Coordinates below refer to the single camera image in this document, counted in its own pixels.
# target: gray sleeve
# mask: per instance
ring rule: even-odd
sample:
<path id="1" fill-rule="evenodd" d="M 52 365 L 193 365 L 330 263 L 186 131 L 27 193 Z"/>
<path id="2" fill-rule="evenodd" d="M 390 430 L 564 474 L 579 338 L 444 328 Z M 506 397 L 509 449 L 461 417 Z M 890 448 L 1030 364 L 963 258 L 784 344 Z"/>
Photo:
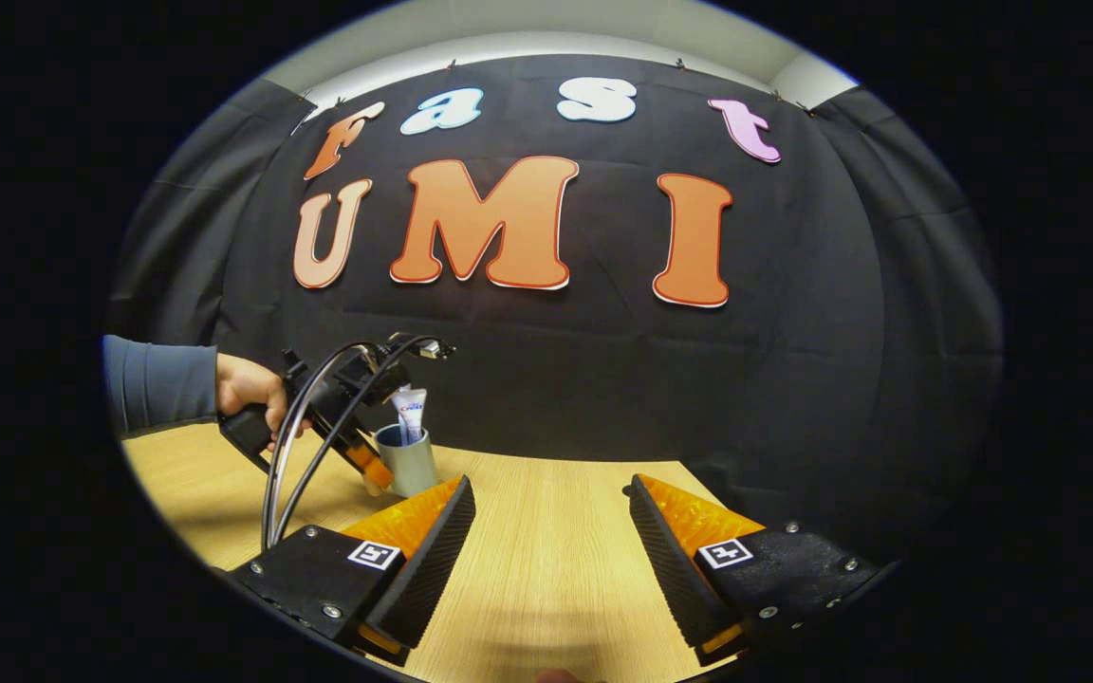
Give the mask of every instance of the gray sleeve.
<path id="1" fill-rule="evenodd" d="M 118 437 L 216 420 L 216 346 L 161 346 L 104 338 L 104 379 Z"/>

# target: cup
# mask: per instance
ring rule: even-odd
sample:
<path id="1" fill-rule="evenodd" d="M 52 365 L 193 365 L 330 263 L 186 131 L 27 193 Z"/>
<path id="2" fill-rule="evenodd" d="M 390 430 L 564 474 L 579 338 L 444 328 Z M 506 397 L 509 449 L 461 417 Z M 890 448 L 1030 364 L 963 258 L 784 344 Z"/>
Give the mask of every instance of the cup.
<path id="1" fill-rule="evenodd" d="M 396 496 L 411 498 L 442 483 L 437 479 L 437 462 L 433 459 L 433 444 L 428 441 L 427 428 L 421 428 L 419 441 L 403 446 L 399 424 L 389 424 L 374 434 L 374 443 L 377 443 L 378 457 L 395 476 L 390 492 Z"/>

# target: tabletop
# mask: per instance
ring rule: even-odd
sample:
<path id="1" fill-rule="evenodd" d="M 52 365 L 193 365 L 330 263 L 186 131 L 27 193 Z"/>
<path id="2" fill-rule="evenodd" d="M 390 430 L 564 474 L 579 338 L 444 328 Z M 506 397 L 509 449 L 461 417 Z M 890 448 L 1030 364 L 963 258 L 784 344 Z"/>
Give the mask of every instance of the tabletop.
<path id="1" fill-rule="evenodd" d="M 295 441 L 281 505 L 320 445 L 314 433 Z M 266 478 L 216 425 L 122 446 L 155 508 L 205 563 L 232 570 L 260 553 Z M 581 680 L 665 683 L 724 664 L 698 666 L 682 640 L 622 493 L 642 472 L 719 503 L 682 463 L 433 452 L 442 481 L 470 478 L 477 514 L 420 647 L 395 669 L 431 683 L 529 683 L 556 667 Z M 331 452 L 286 533 L 342 530 L 401 499 L 371 496 Z"/>

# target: toothpaste tube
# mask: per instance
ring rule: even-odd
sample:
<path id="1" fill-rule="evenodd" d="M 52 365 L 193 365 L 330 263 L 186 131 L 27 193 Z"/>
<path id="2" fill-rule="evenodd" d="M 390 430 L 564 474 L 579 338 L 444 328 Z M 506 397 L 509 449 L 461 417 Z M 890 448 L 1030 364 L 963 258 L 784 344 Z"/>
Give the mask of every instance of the toothpaste tube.
<path id="1" fill-rule="evenodd" d="M 421 416 L 424 415 L 424 399 L 427 396 L 426 389 L 391 393 L 391 403 L 399 411 L 399 435 L 402 436 L 404 446 L 411 446 L 421 439 Z"/>

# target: white ceiling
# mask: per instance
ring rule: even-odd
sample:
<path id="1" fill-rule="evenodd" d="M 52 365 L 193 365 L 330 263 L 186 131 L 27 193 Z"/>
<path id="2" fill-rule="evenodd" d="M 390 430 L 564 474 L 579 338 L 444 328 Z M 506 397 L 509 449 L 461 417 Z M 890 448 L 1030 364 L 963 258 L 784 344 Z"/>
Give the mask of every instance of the white ceiling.
<path id="1" fill-rule="evenodd" d="M 508 32 L 634 39 L 701 57 L 763 83 L 803 54 L 745 17 L 694 0 L 408 0 L 322 36 L 263 78 L 305 92 L 384 57 Z"/>

